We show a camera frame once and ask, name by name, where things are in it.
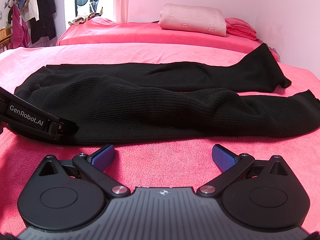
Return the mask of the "black knit pants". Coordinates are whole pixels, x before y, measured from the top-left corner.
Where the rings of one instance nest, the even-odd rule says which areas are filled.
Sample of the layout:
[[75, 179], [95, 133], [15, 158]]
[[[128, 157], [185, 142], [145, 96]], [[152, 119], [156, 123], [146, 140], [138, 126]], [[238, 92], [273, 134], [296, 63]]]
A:
[[75, 122], [65, 144], [210, 136], [297, 137], [319, 128], [319, 100], [274, 96], [287, 79], [266, 45], [229, 67], [198, 62], [61, 64], [31, 74], [19, 98]]

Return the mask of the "magenta hanging jacket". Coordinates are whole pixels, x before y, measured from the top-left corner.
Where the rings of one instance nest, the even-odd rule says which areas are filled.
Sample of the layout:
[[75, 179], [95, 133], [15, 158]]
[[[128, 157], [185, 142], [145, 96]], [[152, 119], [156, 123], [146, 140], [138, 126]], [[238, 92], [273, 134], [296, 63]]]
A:
[[28, 27], [20, 15], [17, 6], [14, 4], [12, 12], [12, 48], [28, 48], [30, 42]]

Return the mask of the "wooden shelf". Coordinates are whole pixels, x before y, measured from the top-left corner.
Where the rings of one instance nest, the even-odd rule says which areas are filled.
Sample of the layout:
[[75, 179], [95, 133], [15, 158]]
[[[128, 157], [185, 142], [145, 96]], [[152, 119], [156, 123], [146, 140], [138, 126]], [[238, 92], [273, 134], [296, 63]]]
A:
[[0, 53], [12, 48], [12, 27], [3, 27], [0, 31]]

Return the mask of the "black hanging coat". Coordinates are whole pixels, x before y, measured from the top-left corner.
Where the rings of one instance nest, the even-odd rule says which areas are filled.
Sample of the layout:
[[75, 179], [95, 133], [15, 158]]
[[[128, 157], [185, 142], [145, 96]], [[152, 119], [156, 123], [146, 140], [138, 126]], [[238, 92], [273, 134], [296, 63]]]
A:
[[37, 42], [41, 37], [48, 37], [49, 40], [56, 37], [55, 23], [53, 14], [56, 13], [54, 0], [37, 0], [39, 10], [39, 20], [32, 18], [31, 26], [31, 42]]

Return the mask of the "white hanging shirt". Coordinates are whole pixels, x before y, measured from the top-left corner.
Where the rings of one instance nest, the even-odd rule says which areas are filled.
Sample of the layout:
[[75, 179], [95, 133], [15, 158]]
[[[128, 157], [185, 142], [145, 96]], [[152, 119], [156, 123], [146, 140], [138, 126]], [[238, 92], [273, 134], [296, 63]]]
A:
[[18, 3], [18, 9], [25, 22], [34, 19], [39, 20], [39, 9], [37, 0], [20, 0]]

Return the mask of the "beige cloth on bed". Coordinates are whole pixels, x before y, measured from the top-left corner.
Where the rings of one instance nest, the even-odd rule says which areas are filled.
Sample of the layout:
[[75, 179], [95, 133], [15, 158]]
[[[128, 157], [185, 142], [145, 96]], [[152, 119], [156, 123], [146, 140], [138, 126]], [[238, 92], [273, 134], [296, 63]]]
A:
[[72, 25], [79, 25], [79, 24], [83, 24], [89, 20], [91, 20], [92, 18], [95, 18], [97, 16], [101, 16], [102, 14], [101, 13], [97, 13], [97, 12], [91, 12], [90, 14], [84, 14], [84, 15], [78, 15], [76, 16], [75, 19], [71, 20], [68, 22], [68, 24], [70, 26]]

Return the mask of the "far bed pink cover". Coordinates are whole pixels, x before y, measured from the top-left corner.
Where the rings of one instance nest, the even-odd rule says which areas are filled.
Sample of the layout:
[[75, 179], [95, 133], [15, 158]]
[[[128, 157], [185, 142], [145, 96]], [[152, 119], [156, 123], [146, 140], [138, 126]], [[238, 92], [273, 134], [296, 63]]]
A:
[[95, 17], [85, 23], [70, 26], [58, 39], [57, 45], [89, 43], [164, 43], [212, 47], [249, 53], [261, 41], [227, 34], [225, 37], [162, 29], [158, 23], [113, 22]]

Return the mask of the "folded red blanket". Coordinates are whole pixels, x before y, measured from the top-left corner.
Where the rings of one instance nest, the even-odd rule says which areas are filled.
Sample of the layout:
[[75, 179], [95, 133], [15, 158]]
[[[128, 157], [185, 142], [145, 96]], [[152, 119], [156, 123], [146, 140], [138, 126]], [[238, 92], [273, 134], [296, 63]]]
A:
[[255, 29], [247, 22], [238, 18], [225, 18], [226, 22], [226, 33], [248, 38], [250, 40], [257, 40], [257, 32]]

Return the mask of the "pink folded quilt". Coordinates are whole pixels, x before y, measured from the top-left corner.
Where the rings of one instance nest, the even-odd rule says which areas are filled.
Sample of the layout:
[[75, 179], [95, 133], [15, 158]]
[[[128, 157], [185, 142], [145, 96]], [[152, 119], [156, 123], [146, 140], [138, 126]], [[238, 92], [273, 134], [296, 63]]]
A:
[[226, 35], [226, 22], [221, 10], [211, 7], [167, 3], [161, 9], [158, 24], [162, 29]]

